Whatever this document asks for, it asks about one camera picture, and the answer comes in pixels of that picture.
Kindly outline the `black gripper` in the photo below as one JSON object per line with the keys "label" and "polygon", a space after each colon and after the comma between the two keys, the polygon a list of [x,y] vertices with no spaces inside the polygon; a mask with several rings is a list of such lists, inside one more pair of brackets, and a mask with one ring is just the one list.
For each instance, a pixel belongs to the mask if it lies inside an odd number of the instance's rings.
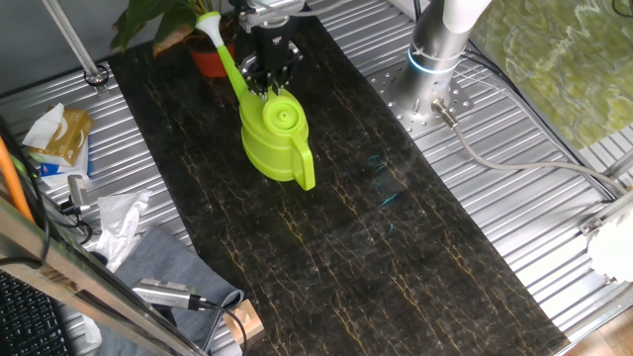
{"label": "black gripper", "polygon": [[246,33],[253,53],[240,63],[240,71],[250,92],[262,102],[268,100],[270,86],[276,95],[282,94],[303,58],[292,42],[297,27],[298,21],[289,19],[275,28],[256,26]]}

